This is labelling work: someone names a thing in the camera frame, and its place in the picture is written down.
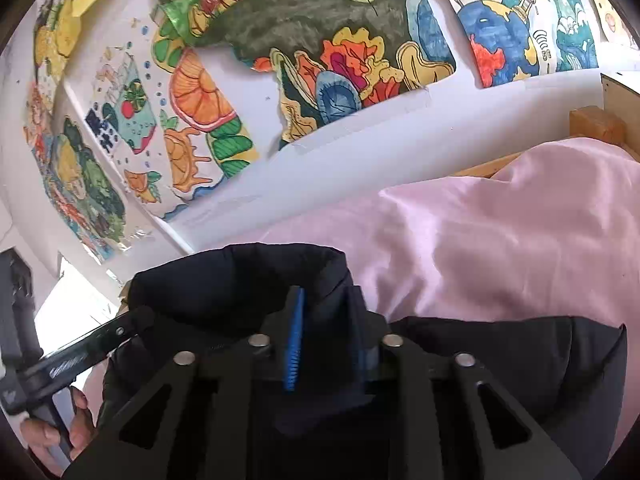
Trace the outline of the dark whale flower poster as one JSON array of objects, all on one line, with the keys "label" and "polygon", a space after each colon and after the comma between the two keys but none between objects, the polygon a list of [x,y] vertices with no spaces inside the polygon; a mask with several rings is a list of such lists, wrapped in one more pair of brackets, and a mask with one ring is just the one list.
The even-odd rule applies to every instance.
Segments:
[{"label": "dark whale flower poster", "polygon": [[157,0],[190,47],[274,73],[282,145],[451,76],[428,0]]}]

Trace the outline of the black puffer jacket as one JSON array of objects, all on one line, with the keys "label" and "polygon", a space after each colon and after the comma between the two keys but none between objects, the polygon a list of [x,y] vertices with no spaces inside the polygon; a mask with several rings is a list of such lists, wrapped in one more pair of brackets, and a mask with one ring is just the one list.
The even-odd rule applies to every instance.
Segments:
[{"label": "black puffer jacket", "polygon": [[623,327],[574,316],[387,322],[366,307],[342,252],[308,244],[232,245],[137,274],[128,307],[150,308],[153,323],[108,361],[99,433],[177,353],[219,350],[257,333],[294,286],[305,293],[295,386],[253,388],[244,479],[355,479],[381,413],[369,387],[389,334],[436,356],[472,354],[573,463],[577,479],[604,468],[613,438],[587,443],[582,434],[596,424],[598,406],[622,405]]}]

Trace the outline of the green character poster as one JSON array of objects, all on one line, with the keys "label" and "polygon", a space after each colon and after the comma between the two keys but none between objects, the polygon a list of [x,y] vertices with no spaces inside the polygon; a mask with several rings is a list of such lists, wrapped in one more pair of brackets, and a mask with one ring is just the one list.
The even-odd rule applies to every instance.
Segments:
[{"label": "green character poster", "polygon": [[112,258],[125,239],[125,204],[78,125],[65,116],[53,127],[35,84],[27,92],[23,132],[53,208],[91,257],[99,263]]}]

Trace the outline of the blue 2024 poster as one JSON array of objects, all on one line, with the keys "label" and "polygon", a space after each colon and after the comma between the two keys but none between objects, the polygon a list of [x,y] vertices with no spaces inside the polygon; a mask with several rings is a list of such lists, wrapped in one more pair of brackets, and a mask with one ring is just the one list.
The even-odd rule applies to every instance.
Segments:
[{"label": "blue 2024 poster", "polygon": [[485,88],[598,66],[582,0],[449,0]]}]

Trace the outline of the orange fruit poster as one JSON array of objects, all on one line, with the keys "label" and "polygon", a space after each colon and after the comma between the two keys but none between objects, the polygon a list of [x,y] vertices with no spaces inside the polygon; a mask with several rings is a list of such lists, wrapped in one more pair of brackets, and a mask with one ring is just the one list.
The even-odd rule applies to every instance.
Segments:
[{"label": "orange fruit poster", "polygon": [[258,159],[241,118],[192,50],[167,68],[125,47],[75,52],[64,89],[118,187],[160,220]]}]

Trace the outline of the pink bed sheet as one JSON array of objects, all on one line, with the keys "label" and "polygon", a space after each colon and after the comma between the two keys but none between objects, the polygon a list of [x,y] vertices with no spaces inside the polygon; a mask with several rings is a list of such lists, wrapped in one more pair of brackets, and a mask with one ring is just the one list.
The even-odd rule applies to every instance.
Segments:
[{"label": "pink bed sheet", "polygon": [[367,305],[465,321],[577,315],[625,326],[620,408],[587,443],[620,442],[639,413],[639,163],[589,138],[535,146],[494,176],[386,188],[250,234],[344,252]]}]

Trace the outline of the wooden bed frame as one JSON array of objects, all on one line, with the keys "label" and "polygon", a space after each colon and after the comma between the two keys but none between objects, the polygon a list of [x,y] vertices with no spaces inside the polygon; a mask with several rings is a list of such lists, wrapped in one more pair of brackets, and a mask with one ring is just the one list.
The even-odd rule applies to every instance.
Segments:
[{"label": "wooden bed frame", "polygon": [[603,104],[568,113],[567,139],[591,139],[617,146],[639,162],[639,92],[612,76],[600,76]]}]

